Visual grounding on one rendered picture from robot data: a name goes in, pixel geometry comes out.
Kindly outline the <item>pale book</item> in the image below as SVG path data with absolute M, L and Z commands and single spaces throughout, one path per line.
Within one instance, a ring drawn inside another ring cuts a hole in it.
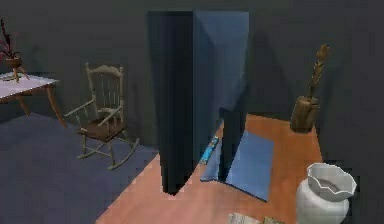
M 260 224 L 260 221 L 240 213 L 231 213 L 227 224 Z

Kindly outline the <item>olive tissue box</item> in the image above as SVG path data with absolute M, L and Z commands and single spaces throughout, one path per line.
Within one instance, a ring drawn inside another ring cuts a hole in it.
M 282 222 L 282 221 L 279 221 L 279 220 L 277 220 L 275 218 L 271 218 L 271 217 L 265 216 L 264 219 L 263 219 L 262 224 L 285 224 L 285 223 Z

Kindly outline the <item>white ceramic jar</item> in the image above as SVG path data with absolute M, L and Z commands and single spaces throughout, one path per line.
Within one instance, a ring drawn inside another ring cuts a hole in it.
M 336 165 L 313 163 L 296 192 L 296 224 L 341 224 L 355 194 L 354 178 Z

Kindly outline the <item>light blue pen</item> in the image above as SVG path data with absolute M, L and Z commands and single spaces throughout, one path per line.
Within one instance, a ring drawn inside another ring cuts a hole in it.
M 206 165 L 213 153 L 213 151 L 215 150 L 217 144 L 219 142 L 219 138 L 217 136 L 214 136 L 210 143 L 207 145 L 203 155 L 201 156 L 201 159 L 199 161 L 200 164 L 204 164 Z

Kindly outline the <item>pale wooden rocking chair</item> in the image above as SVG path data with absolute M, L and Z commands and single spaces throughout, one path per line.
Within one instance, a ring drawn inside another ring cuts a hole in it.
M 76 133 L 82 136 L 82 153 L 78 159 L 99 154 L 111 159 L 109 170 L 123 165 L 136 151 L 139 138 L 130 140 L 124 118 L 124 67 L 112 65 L 91 66 L 85 63 L 85 72 L 91 98 L 67 112 L 64 117 L 74 117 L 79 125 Z M 128 144 L 129 152 L 116 160 L 112 142 Z

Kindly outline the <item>wooden statue on block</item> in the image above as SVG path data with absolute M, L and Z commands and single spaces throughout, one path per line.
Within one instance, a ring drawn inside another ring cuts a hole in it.
M 308 93 L 296 99 L 290 120 L 290 128 L 296 133 L 309 133 L 314 126 L 320 107 L 319 100 L 314 96 L 314 92 L 319 84 L 324 62 L 328 58 L 329 50 L 330 47 L 328 44 L 322 44 L 320 46 L 316 53 L 316 61 L 313 65 L 313 73 L 308 86 Z

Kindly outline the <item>white-topped wooden table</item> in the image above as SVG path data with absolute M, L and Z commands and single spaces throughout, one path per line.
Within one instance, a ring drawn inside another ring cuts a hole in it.
M 6 81 L 6 78 L 10 77 L 11 75 L 9 73 L 0 75 L 0 103 L 7 103 L 16 99 L 24 113 L 29 116 L 30 110 L 23 97 L 32 95 L 39 90 L 45 91 L 58 121 L 64 128 L 67 127 L 53 93 L 53 88 L 58 83 L 57 80 L 35 75 L 30 75 L 28 78 L 20 78 L 19 74 L 16 74 L 13 81 Z

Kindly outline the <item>red plant in brown pot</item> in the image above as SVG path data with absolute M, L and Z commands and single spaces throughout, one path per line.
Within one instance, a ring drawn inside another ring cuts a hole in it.
M 3 38 L 0 39 L 0 61 L 5 59 L 5 64 L 12 69 L 13 78 L 16 82 L 20 81 L 18 72 L 21 72 L 26 79 L 29 79 L 26 71 L 22 67 L 23 61 L 18 51 L 13 49 L 11 35 L 6 31 L 4 19 L 0 19 L 0 29 Z

